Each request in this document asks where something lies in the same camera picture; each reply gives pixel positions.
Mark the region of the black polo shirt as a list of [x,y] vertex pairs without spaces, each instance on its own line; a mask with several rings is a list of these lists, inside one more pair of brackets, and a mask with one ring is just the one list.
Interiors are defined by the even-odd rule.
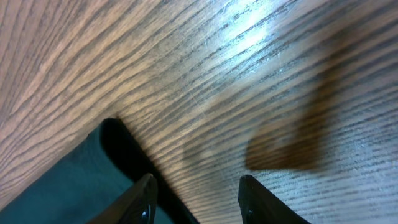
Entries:
[[155,223],[197,223],[121,120],[107,118],[1,210],[1,223],[86,223],[145,174],[158,184]]

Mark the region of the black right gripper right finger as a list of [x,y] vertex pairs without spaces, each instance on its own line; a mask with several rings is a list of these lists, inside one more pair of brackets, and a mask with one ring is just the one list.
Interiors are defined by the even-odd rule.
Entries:
[[240,177],[238,203],[244,224],[310,224],[251,175]]

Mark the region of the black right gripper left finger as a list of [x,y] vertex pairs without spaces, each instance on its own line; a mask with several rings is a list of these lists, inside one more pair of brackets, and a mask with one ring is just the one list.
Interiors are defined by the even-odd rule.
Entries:
[[152,174],[145,174],[89,224],[153,224],[158,186]]

